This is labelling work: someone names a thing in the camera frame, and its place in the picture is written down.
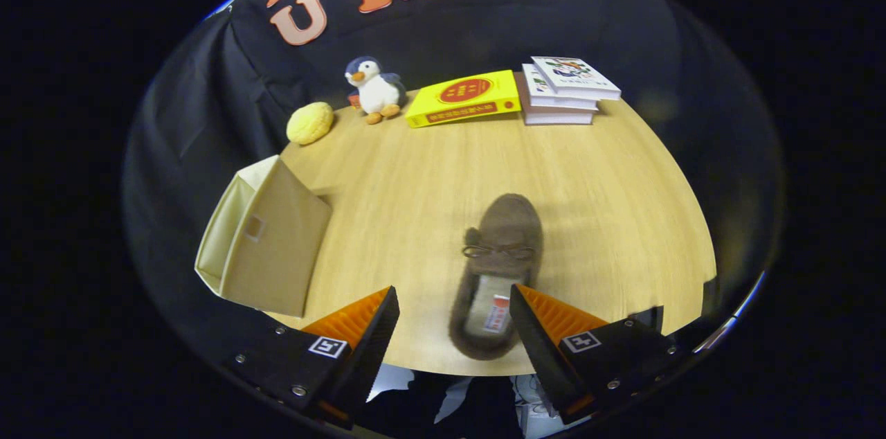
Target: label on slipper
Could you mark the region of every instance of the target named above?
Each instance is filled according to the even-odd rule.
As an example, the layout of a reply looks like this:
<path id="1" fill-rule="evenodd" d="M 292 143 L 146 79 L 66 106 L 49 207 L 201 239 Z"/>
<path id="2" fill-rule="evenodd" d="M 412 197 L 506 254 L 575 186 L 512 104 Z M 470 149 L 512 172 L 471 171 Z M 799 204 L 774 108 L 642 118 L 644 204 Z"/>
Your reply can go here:
<path id="1" fill-rule="evenodd" d="M 509 321 L 509 313 L 507 307 L 510 306 L 510 297 L 504 295 L 493 295 L 493 306 L 487 316 L 487 322 L 483 323 L 483 329 L 493 334 L 500 334 L 507 328 Z"/>

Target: stack of books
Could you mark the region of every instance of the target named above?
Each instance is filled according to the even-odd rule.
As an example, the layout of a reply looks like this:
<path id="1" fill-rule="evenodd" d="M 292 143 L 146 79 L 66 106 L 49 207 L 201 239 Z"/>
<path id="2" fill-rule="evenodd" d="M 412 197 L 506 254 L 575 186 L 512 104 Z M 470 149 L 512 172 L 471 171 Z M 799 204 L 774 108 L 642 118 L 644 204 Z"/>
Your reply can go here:
<path id="1" fill-rule="evenodd" d="M 523 64 L 526 125 L 590 124 L 597 101 L 621 98 L 621 89 L 580 58 L 532 57 L 532 62 Z"/>

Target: yellow book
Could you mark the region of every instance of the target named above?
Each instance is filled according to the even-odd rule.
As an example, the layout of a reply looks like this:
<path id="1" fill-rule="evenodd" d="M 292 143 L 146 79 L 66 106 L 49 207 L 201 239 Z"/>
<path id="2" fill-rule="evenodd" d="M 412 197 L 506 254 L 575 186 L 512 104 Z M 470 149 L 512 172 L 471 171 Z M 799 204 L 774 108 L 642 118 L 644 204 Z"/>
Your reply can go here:
<path id="1" fill-rule="evenodd" d="M 406 120 L 409 127 L 423 127 L 520 110 L 514 73 L 502 70 L 419 89 Z"/>

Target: wooden table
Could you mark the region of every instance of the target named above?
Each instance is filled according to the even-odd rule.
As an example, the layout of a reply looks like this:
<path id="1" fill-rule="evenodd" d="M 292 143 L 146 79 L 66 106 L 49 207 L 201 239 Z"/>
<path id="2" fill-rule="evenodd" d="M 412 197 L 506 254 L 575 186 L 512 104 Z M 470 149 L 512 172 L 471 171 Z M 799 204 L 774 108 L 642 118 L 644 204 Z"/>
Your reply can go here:
<path id="1" fill-rule="evenodd" d="M 677 163 L 624 101 L 592 126 L 523 126 L 520 114 L 411 129 L 336 110 L 329 134 L 282 160 L 332 206 L 305 316 L 292 328 L 394 285 L 401 316 L 385 363 L 434 373 L 534 373 L 518 344 L 462 356 L 447 335 L 464 231 L 503 193 L 535 205 L 545 234 L 535 288 L 607 320 L 664 306 L 662 332 L 696 319 L 716 274 L 708 228 Z"/>

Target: penguin plush toy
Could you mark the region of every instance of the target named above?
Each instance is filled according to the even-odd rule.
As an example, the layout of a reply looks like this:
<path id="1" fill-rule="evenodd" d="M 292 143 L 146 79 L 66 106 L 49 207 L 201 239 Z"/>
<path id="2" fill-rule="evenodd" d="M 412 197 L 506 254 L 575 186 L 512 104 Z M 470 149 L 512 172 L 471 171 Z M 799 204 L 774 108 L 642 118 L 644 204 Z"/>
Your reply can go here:
<path id="1" fill-rule="evenodd" d="M 382 73 L 382 66 L 373 57 L 358 57 L 345 68 L 345 79 L 357 87 L 360 107 L 368 114 L 367 124 L 377 124 L 393 117 L 406 104 L 406 88 L 396 73 Z"/>

